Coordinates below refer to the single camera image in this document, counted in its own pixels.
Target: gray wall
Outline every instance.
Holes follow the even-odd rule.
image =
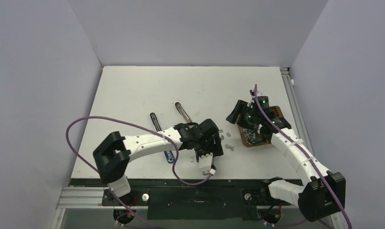
[[[67,1],[0,1],[0,229],[49,227],[100,71]]]
[[[327,0],[68,0],[103,65],[291,66]]]
[[[385,0],[330,0],[291,68],[313,150],[354,228],[385,228]]]

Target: white tabletop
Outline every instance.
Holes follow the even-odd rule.
[[[225,119],[238,99],[250,100],[254,84],[267,95],[270,106],[280,106],[286,120],[296,125],[284,83],[277,67],[104,67],[90,115],[121,119],[154,130],[149,114],[155,112],[162,129],[184,120],[174,107],[180,102],[190,118],[197,123],[211,118],[223,129],[222,142],[235,146],[224,148],[216,157],[216,174],[211,179],[267,179],[283,177],[298,179],[294,169],[272,145],[247,148],[242,144],[236,125]],[[111,132],[141,135],[142,130],[105,120],[89,120],[79,153],[93,165],[92,152]],[[193,150],[180,151],[176,172],[183,179],[202,179],[198,164],[191,162]],[[163,152],[145,156],[128,164],[128,178],[174,179],[171,164]],[[99,178],[81,160],[76,159],[71,178]]]

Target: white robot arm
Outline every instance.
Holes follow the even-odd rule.
[[[174,150],[194,149],[198,168],[203,175],[213,175],[216,171],[213,157],[222,156],[223,150],[219,129],[211,119],[201,124],[178,124],[167,130],[153,134],[121,136],[112,132],[94,150],[93,156],[102,183],[108,184],[113,192],[122,197],[131,191],[125,169],[128,163],[140,157]]]
[[[240,127],[257,131],[262,141],[269,142],[277,147],[283,156],[298,174],[303,186],[289,183],[280,177],[274,177],[263,182],[263,193],[269,198],[283,200],[298,206],[303,216],[310,222],[329,216],[340,211],[333,196],[322,182],[324,178],[338,200],[344,206],[345,203],[345,178],[340,173],[332,173],[322,165],[302,144],[301,140],[291,128],[291,125],[283,118],[276,117],[269,107],[267,96],[258,96],[257,99],[262,111],[254,102],[254,91],[251,91],[250,103],[239,100],[226,120]]]

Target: white connector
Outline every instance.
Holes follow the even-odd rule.
[[[216,170],[213,168],[211,168],[211,170],[209,170],[209,174],[211,174],[212,176],[215,175],[215,172],[216,172]]]

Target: purple cable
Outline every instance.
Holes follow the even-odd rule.
[[[114,119],[114,118],[108,118],[108,117],[104,117],[104,116],[87,116],[87,117],[82,117],[82,118],[78,118],[76,119],[75,121],[73,121],[72,123],[69,124],[68,128],[66,129],[66,142],[68,143],[69,145],[69,148],[72,150],[72,152],[78,156],[84,163],[86,163],[88,166],[90,166],[94,171],[96,171],[97,173],[99,172],[97,170],[96,167],[94,167],[92,164],[90,164],[90,162],[88,162],[84,157],[82,157],[77,151],[76,149],[72,146],[71,144],[71,141],[69,140],[69,130],[71,129],[71,127],[73,125],[75,125],[76,123],[80,122],[80,121],[83,121],[83,120],[88,120],[88,119],[103,119],[103,120],[108,120],[108,121],[112,121],[112,122],[116,122],[116,123],[121,123],[121,124],[124,124],[124,125],[129,125],[129,126],[132,126],[132,127],[135,127],[135,128],[138,128],[138,129],[141,129],[141,130],[144,130],[146,132],[149,132],[151,134],[154,134],[154,135],[157,135],[159,137],[164,137],[166,140],[168,140],[173,146],[174,148],[176,149],[176,158],[174,160],[174,163],[173,163],[173,167],[172,167],[172,171],[174,173],[174,175],[176,176],[176,178],[186,184],[186,185],[190,185],[190,186],[196,186],[196,185],[200,185],[202,183],[204,183],[205,181],[207,181],[212,175],[209,175],[207,178],[205,178],[204,180],[198,182],[198,183],[188,183],[184,180],[182,180],[177,174],[176,174],[176,171],[175,171],[175,166],[176,166],[176,162],[177,162],[177,159],[179,158],[179,150],[177,148],[177,144],[171,140],[169,137],[167,136],[163,136],[153,130],[150,130],[150,129],[147,129],[145,127],[142,127],[142,126],[139,126],[139,125],[136,125],[136,124],[132,124],[132,123],[128,123],[128,122],[125,122],[125,121],[121,121],[121,120],[118,120],[118,119]],[[147,226],[149,226],[150,228],[154,228],[154,226],[152,226],[148,221],[144,220],[143,218],[141,218],[140,216],[138,216],[137,214],[135,214],[132,209],[130,209],[124,202],[122,202],[122,200],[120,200],[120,198],[113,192],[111,191],[111,193],[113,194],[113,196],[117,199],[117,201],[122,204],[128,211],[130,211],[132,214],[135,215],[135,217],[137,219],[139,219],[140,221],[142,221],[144,224],[146,224]]]
[[[263,114],[263,116],[267,119],[267,121],[279,132],[281,133],[286,139],[288,139],[290,142],[294,142],[288,135],[286,135],[280,128],[278,128],[272,121],[271,119],[265,114],[264,110],[261,108],[260,106],[260,102],[258,101],[258,98],[257,98],[257,84],[254,85],[254,91],[255,91],[255,96],[254,96],[254,100],[258,106],[258,108],[260,109],[261,113]],[[308,158],[310,159],[310,155],[306,152],[306,150],[304,150],[300,145],[296,144],[295,143],[295,146],[298,147],[302,152],[303,154]],[[351,221],[350,221],[350,218],[348,217],[347,213],[345,212],[344,210],[344,207],[343,205],[341,204],[340,200],[338,199],[338,197],[335,195],[333,189],[330,187],[329,183],[327,182],[327,180],[325,179],[325,177],[322,175],[322,173],[320,172],[320,170],[317,168],[316,164],[314,163],[313,160],[309,160],[310,164],[312,165],[312,167],[315,169],[316,173],[319,175],[319,177],[321,178],[323,184],[326,186],[326,188],[329,190],[330,194],[332,195],[334,201],[336,202],[336,204],[338,205],[338,207],[340,208],[340,211],[342,212],[343,216],[344,216],[344,219],[346,220],[347,222],[347,225],[348,225],[348,228],[349,229],[352,229],[353,228],[353,225],[351,224]]]

